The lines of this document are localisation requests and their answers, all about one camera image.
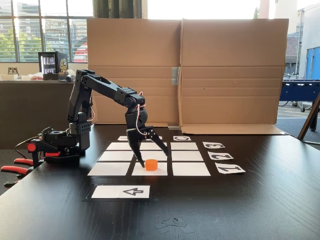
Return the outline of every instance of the black robotic arm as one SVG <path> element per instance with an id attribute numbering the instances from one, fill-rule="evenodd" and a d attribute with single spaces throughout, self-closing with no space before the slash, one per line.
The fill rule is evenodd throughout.
<path id="1" fill-rule="evenodd" d="M 50 157 L 59 161 L 59 159 L 79 158 L 79 155 L 90 147 L 92 90 L 127 108 L 125 121 L 128 143 L 142 167 L 145 167 L 139 148 L 142 140 L 152 140 L 169 156 L 168 148 L 160 140 L 153 127 L 145 126 L 148 115 L 144 108 L 145 98 L 143 96 L 129 87 L 118 86 L 96 75 L 94 71 L 77 70 L 68 108 L 69 129 L 56 131 L 48 127 L 42 131 L 41 139 L 30 141 L 36 146 L 32 152 L 34 167 L 38 165 L 38 152 L 59 151 L 61 155 Z"/>

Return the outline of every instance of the orange block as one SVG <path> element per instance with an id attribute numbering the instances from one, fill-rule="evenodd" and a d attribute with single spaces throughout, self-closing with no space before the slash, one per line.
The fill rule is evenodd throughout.
<path id="1" fill-rule="evenodd" d="M 145 160 L 145 170 L 146 171 L 155 171 L 158 169 L 158 161 L 155 159 Z"/>

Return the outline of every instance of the black table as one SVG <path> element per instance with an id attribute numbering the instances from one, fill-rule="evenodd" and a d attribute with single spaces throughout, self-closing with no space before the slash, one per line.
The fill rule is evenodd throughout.
<path id="1" fill-rule="evenodd" d="M 164 142 L 180 131 L 157 128 Z M 319 240 L 320 151 L 289 135 L 192 135 L 211 176 L 87 174 L 125 126 L 95 125 L 79 167 L 46 162 L 0 197 L 1 240 Z M 223 143 L 244 174 L 220 174 L 205 142 Z M 150 199 L 90 199 L 96 185 L 150 185 Z M 162 217 L 180 217 L 160 234 Z"/>

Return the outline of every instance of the cardboard box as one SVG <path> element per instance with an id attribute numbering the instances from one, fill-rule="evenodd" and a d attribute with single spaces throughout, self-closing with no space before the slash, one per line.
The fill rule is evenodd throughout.
<path id="1" fill-rule="evenodd" d="M 287 19 L 186 20 L 179 124 L 188 134 L 275 134 Z"/>
<path id="2" fill-rule="evenodd" d="M 88 65 L 122 87 L 143 91 L 149 125 L 179 122 L 188 134 L 279 134 L 271 125 L 277 120 L 288 24 L 88 19 Z M 125 107 L 96 92 L 93 104 L 96 124 L 125 123 Z"/>
<path id="3" fill-rule="evenodd" d="M 143 91 L 148 125 L 178 123 L 180 20 L 87 20 L 88 68 L 121 87 Z M 93 93 L 95 124 L 125 124 L 127 108 Z"/>

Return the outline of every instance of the red pliers handle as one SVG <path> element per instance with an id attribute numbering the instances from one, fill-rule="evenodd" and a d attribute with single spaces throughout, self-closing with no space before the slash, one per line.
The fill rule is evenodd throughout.
<path id="1" fill-rule="evenodd" d="M 13 162 L 14 162 L 14 164 L 27 165 L 29 167 L 32 167 L 34 165 L 33 160 L 26 159 L 26 158 L 16 158 Z"/>
<path id="2" fill-rule="evenodd" d="M 29 168 L 24 168 L 20 166 L 3 166 L 1 168 L 1 172 L 27 175 L 31 171 L 29 170 Z"/>

